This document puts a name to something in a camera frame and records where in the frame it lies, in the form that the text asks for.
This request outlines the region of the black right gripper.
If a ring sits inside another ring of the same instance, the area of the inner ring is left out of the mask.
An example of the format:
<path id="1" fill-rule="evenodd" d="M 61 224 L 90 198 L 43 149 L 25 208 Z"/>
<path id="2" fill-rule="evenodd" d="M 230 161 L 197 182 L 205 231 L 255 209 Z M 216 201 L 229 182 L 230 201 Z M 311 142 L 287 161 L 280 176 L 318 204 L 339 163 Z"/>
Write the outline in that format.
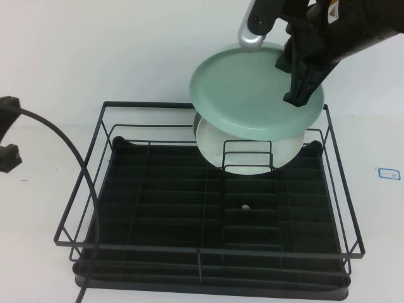
<path id="1" fill-rule="evenodd" d="M 305 106 L 311 95 L 335 67 L 326 31 L 335 21 L 334 5 L 285 5 L 283 19 L 290 35 L 275 67 L 291 73 L 290 90 L 283 100 Z"/>

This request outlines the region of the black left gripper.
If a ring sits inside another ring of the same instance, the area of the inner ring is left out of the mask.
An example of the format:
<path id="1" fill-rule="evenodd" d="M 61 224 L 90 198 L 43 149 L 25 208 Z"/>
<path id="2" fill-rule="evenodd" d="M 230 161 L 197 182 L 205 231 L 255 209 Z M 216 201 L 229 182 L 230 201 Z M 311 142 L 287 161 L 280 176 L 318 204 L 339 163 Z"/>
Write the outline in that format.
<path id="1" fill-rule="evenodd" d="M 1 120 L 0 120 L 0 140 L 2 141 L 6 133 L 19 118 L 21 112 L 20 100 L 16 97 L 1 97 Z M 17 145 L 9 144 L 2 146 L 0 150 L 0 171 L 11 172 L 22 163 L 20 151 Z"/>

